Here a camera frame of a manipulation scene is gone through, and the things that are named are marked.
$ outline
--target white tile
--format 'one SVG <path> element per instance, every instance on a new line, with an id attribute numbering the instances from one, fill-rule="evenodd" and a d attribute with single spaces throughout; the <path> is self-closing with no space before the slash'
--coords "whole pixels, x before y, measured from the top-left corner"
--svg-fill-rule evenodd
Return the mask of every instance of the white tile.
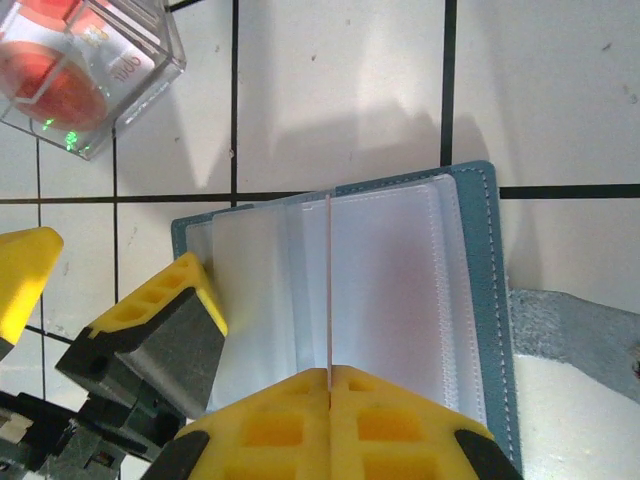
<path id="1" fill-rule="evenodd" d="M 44 290 L 45 329 L 75 338 L 114 303 L 113 205 L 43 205 L 42 224 L 65 243 Z"/>
<path id="2" fill-rule="evenodd" d="M 122 480 L 140 480 L 144 472 L 149 468 L 149 462 L 127 455 L 120 466 Z"/>
<path id="3" fill-rule="evenodd" d="M 40 142 L 40 192 L 43 198 L 113 195 L 111 142 L 89 162 Z"/>
<path id="4" fill-rule="evenodd" d="M 637 182 L 640 4 L 458 2 L 454 161 L 502 185 Z"/>
<path id="5" fill-rule="evenodd" d="M 0 205 L 0 233 L 26 230 L 37 226 L 37 205 Z M 40 300 L 31 311 L 27 323 L 34 327 L 40 327 Z"/>
<path id="6" fill-rule="evenodd" d="M 44 342 L 47 401 L 77 412 L 87 399 L 87 391 L 55 369 L 68 345 L 47 337 Z"/>
<path id="7" fill-rule="evenodd" d="M 435 167 L 444 2 L 240 2 L 238 190 Z"/>
<path id="8" fill-rule="evenodd" d="M 503 200 L 512 287 L 640 313 L 640 200 Z"/>
<path id="9" fill-rule="evenodd" d="M 229 192 L 231 2 L 174 14 L 185 73 L 118 139 L 118 194 Z"/>
<path id="10" fill-rule="evenodd" d="M 173 262 L 171 222 L 174 219 L 228 207 L 226 203 L 118 205 L 120 298 Z"/>
<path id="11" fill-rule="evenodd" d="M 22 332 L 20 341 L 0 362 L 0 390 L 42 398 L 42 344 L 40 334 Z"/>
<path id="12" fill-rule="evenodd" d="M 0 124 L 2 175 L 0 198 L 36 198 L 36 140 L 34 137 Z"/>
<path id="13" fill-rule="evenodd" d="M 638 478 L 640 405 L 578 369 L 517 356 L 527 480 Z"/>

